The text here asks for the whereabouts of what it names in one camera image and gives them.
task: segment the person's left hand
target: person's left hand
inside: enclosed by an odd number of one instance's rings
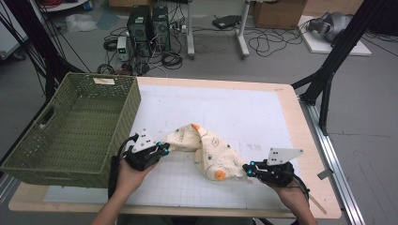
[[[133,191],[143,184],[144,178],[155,166],[156,164],[139,172],[134,170],[125,159],[120,160],[115,193],[129,197]]]

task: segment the white and gray device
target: white and gray device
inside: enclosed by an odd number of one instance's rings
[[[117,39],[117,53],[119,55],[119,59],[122,62],[129,61],[129,49],[127,47],[127,37],[119,37]]]

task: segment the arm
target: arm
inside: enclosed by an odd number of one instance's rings
[[[317,224],[310,205],[295,181],[292,181],[287,187],[270,187],[276,191],[282,203],[292,211],[300,225]]]
[[[117,178],[116,190],[112,198],[102,206],[99,213],[91,221],[92,225],[114,224],[120,209],[132,192],[134,192],[144,181],[145,176],[155,167],[150,166],[143,172],[135,171],[123,159],[120,161],[119,176]]]

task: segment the white desk leg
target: white desk leg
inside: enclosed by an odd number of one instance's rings
[[[189,0],[188,1],[187,49],[188,49],[189,58],[193,59],[195,57],[195,48],[193,46],[191,3],[192,3],[192,0]]]
[[[240,45],[240,49],[242,49],[242,58],[249,56],[249,49],[246,45],[245,38],[243,37],[243,31],[245,30],[246,20],[248,19],[250,0],[245,0],[245,5],[243,6],[242,19],[240,22],[240,28],[237,29],[237,40]]]

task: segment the plastic bag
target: plastic bag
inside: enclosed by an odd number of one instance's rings
[[[97,29],[97,23],[90,15],[73,14],[66,18],[68,32],[92,31]]]

